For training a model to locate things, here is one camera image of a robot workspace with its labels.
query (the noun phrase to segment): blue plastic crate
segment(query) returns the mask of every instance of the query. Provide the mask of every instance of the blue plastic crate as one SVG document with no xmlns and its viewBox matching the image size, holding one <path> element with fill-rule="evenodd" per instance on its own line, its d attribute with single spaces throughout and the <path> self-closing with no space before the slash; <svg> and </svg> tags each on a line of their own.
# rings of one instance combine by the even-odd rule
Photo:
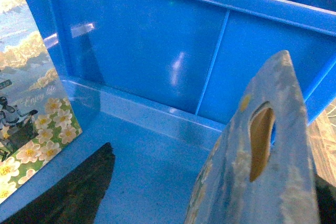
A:
<svg viewBox="0 0 336 224">
<path fill-rule="evenodd" d="M 336 0 L 27 2 L 83 135 L 1 204 L 0 221 L 111 142 L 96 222 L 181 223 L 208 150 L 267 58 L 290 52 L 310 122 L 336 96 Z"/>
</svg>

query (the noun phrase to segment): cloud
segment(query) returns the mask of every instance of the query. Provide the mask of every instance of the cloud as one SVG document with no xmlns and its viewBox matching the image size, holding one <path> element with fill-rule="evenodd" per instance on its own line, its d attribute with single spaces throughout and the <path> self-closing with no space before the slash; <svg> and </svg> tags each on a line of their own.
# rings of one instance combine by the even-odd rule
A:
<svg viewBox="0 0 336 224">
<path fill-rule="evenodd" d="M 45 76 L 38 78 L 37 82 L 29 87 L 29 91 L 44 88 L 46 85 L 55 81 L 57 78 L 58 74 L 56 72 L 56 69 L 51 68 L 46 72 Z"/>
<path fill-rule="evenodd" d="M 0 13 L 19 12 L 20 7 L 26 4 L 26 0 L 0 0 Z"/>
<path fill-rule="evenodd" d="M 0 52 L 0 70 L 6 67 L 24 67 L 29 59 L 38 57 L 42 53 L 47 54 L 47 48 L 43 44 L 40 33 L 34 31 L 17 46 L 6 46 L 5 50 Z"/>
</svg>

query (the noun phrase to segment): crate floor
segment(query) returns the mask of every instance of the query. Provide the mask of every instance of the crate floor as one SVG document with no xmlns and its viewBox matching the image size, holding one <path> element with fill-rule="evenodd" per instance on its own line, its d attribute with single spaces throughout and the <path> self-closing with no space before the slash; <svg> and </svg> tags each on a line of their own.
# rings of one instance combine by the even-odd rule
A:
<svg viewBox="0 0 336 224">
<path fill-rule="evenodd" d="M 114 171 L 95 223 L 182 223 L 196 176 L 224 126 L 81 80 L 64 85 L 83 133 L 1 204 L 0 221 L 110 142 Z"/>
</svg>

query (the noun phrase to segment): hole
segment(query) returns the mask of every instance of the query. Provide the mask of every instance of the hole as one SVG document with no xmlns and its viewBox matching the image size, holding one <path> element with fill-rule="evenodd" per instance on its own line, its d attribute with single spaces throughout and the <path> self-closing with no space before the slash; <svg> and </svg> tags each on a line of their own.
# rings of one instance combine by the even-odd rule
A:
<svg viewBox="0 0 336 224">
<path fill-rule="evenodd" d="M 252 152 L 250 182 L 255 181 L 267 165 L 274 121 L 275 115 L 269 102 L 261 105 L 252 116 L 250 124 Z"/>
</svg>

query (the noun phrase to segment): cartoon figure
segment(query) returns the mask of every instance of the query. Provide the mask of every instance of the cartoon figure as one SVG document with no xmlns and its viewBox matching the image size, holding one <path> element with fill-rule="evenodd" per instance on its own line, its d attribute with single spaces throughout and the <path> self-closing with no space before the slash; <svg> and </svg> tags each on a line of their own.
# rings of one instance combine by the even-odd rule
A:
<svg viewBox="0 0 336 224">
<path fill-rule="evenodd" d="M 5 160 L 36 136 L 33 129 L 32 116 L 37 113 L 37 110 L 22 114 L 16 105 L 8 105 L 5 97 L 0 97 L 0 105 L 2 105 L 0 122 L 4 126 L 0 129 L 2 132 L 0 142 L 9 151 L 8 153 L 0 149 L 0 156 L 2 156 L 2 160 Z"/>
</svg>

